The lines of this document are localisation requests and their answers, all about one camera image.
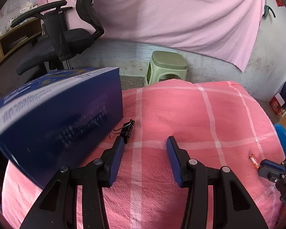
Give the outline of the wall calendar sheets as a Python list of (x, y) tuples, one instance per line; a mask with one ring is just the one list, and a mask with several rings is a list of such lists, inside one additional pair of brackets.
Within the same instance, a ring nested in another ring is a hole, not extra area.
[(8, 15), (14, 12), (17, 9), (20, 9), (21, 0), (7, 0), (4, 6), (0, 10), (0, 19), (5, 15)]

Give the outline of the black binder clip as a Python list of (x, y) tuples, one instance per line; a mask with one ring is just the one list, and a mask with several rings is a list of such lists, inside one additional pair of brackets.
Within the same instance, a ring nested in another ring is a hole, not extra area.
[(124, 123), (122, 127), (118, 129), (112, 129), (112, 131), (109, 134), (109, 137), (112, 138), (114, 135), (121, 136), (124, 140), (124, 143), (127, 144), (131, 136), (131, 132), (133, 130), (134, 124), (135, 124), (135, 121), (130, 119), (130, 121), (127, 123)]

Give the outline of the black office chair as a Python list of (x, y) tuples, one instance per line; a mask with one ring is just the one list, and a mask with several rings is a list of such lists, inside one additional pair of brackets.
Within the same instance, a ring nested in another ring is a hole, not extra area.
[(66, 0), (51, 2), (19, 15), (11, 22), (11, 27), (19, 25), (29, 18), (43, 21), (43, 29), (47, 37), (38, 41), (32, 51), (23, 58), (16, 67), (16, 73), (21, 76), (26, 71), (49, 62), (51, 70), (63, 70), (63, 62), (81, 54), (104, 35), (105, 30), (96, 12), (92, 8), (93, 0), (76, 0), (76, 12), (79, 18), (90, 24), (94, 33), (83, 28), (68, 30), (65, 24), (64, 12), (70, 10)]

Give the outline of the pink checked tablecloth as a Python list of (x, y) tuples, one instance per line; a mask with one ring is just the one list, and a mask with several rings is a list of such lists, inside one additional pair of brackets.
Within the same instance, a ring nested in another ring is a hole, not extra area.
[(123, 118), (133, 121), (113, 186), (103, 189), (111, 228), (180, 228), (187, 166), (235, 174), (268, 228), (282, 204), (254, 159), (284, 159), (277, 132), (239, 83), (170, 80), (123, 92)]

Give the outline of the small orange battery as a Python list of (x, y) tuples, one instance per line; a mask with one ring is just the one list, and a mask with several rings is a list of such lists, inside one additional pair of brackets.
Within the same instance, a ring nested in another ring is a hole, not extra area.
[(257, 170), (260, 168), (260, 163), (253, 154), (249, 156), (249, 160)]

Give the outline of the blue plastic basin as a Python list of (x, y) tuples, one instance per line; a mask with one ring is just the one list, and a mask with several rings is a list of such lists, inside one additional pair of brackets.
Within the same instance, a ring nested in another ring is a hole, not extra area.
[(280, 144), (283, 148), (284, 154), (286, 156), (286, 129), (279, 123), (274, 125), (275, 131), (279, 138)]

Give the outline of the green hanging pouch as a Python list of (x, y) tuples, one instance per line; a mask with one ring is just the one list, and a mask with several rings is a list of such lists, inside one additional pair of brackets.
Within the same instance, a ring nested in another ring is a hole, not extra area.
[(272, 9), (269, 5), (265, 5), (265, 6), (264, 6), (264, 13), (263, 13), (262, 16), (263, 16), (264, 18), (267, 18), (269, 12), (271, 12), (272, 15), (273, 15), (273, 17), (276, 18), (276, 15), (275, 15), (273, 9)]

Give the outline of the stack of books papers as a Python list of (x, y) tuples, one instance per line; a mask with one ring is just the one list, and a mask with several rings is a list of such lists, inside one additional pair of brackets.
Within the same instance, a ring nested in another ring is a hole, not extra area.
[(12, 17), (9, 22), (7, 23), (6, 26), (6, 30), (8, 31), (11, 28), (11, 24), (13, 22), (13, 20), (15, 20), (17, 17), (19, 17), (20, 15), (28, 12), (29, 10), (32, 10), (34, 8), (38, 7), (38, 3), (33, 3), (33, 2), (27, 2), (24, 6), (22, 6), (22, 8), (19, 11), (19, 14), (16, 15), (15, 17)]

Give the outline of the blue cardboard box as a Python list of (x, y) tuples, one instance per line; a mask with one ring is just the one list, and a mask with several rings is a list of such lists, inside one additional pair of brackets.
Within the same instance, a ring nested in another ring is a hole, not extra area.
[(119, 68), (52, 71), (0, 99), (0, 150), (35, 185), (79, 167), (123, 117)]

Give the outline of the green plastic stool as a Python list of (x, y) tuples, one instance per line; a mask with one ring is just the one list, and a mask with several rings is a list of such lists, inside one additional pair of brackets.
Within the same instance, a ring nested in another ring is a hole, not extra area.
[(187, 61), (175, 52), (154, 51), (148, 64), (144, 85), (149, 86), (161, 80), (186, 80)]

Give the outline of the wooden desk shelf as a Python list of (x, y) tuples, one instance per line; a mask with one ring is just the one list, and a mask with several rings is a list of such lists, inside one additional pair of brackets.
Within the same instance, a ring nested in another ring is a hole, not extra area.
[(36, 44), (42, 35), (40, 19), (31, 19), (0, 37), (0, 67), (27, 44)]

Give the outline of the pink wall sheet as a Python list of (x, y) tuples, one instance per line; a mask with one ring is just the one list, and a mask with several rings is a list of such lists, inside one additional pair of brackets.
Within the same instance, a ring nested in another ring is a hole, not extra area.
[(106, 39), (155, 44), (244, 71), (266, 0), (93, 0)]

